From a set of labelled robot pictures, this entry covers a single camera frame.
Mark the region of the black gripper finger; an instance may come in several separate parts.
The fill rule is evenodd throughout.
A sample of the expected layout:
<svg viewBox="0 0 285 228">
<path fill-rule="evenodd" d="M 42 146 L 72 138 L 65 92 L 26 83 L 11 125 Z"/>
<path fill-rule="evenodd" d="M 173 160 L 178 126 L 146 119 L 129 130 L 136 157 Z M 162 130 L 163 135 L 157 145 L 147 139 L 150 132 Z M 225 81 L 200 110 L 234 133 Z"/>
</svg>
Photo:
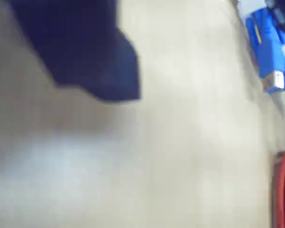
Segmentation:
<svg viewBox="0 0 285 228">
<path fill-rule="evenodd" d="M 13 14 L 58 86 L 105 102 L 141 97 L 139 60 L 118 28 L 116 0 L 11 0 Z"/>
</svg>

